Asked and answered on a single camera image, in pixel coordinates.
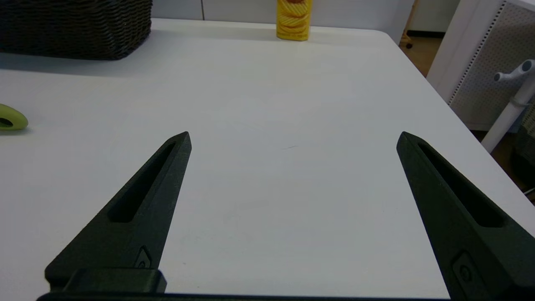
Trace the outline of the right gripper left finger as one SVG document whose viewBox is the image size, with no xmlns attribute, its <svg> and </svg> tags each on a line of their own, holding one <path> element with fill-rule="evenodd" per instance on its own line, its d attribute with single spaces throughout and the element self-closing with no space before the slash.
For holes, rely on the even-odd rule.
<svg viewBox="0 0 535 301">
<path fill-rule="evenodd" d="M 192 145 L 172 136 L 45 268 L 51 291 L 164 291 L 159 263 Z"/>
</svg>

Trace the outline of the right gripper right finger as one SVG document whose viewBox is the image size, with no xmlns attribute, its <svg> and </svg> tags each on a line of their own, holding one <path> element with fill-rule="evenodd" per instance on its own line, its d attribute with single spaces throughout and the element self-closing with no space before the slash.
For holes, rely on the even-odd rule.
<svg viewBox="0 0 535 301">
<path fill-rule="evenodd" d="M 396 150 L 451 299 L 533 301 L 534 237 L 422 138 Z"/>
</svg>

